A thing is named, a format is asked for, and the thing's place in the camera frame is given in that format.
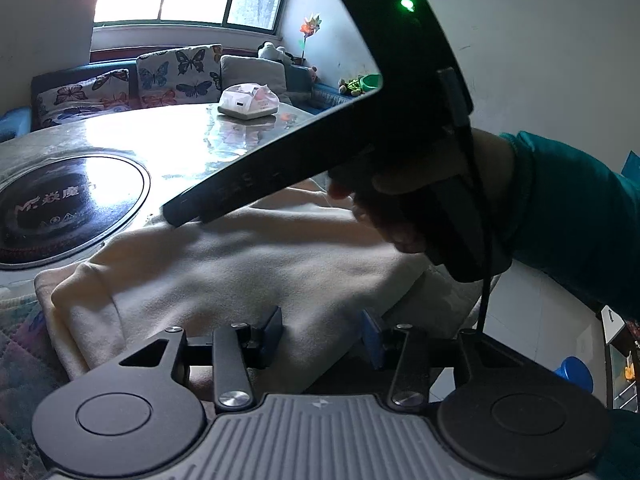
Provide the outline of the right teal sleeved forearm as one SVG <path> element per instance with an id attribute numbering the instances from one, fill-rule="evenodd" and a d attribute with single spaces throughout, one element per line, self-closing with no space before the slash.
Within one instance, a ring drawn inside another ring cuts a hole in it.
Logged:
<path id="1" fill-rule="evenodd" d="M 513 172 L 503 195 L 513 257 L 593 310 L 639 319 L 639 185 L 577 148 L 503 133 Z"/>

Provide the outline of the person's right hand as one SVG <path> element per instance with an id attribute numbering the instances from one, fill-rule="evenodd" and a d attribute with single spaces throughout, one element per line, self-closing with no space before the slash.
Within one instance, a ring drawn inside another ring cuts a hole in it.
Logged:
<path id="1" fill-rule="evenodd" d="M 454 254 L 458 239 L 446 209 L 472 205 L 473 180 L 463 155 L 449 138 L 433 134 L 425 148 L 372 177 L 373 198 L 346 184 L 355 174 L 355 168 L 331 174 L 329 196 L 334 200 L 351 197 L 358 221 L 375 228 L 400 252 L 423 252 L 434 263 Z"/>

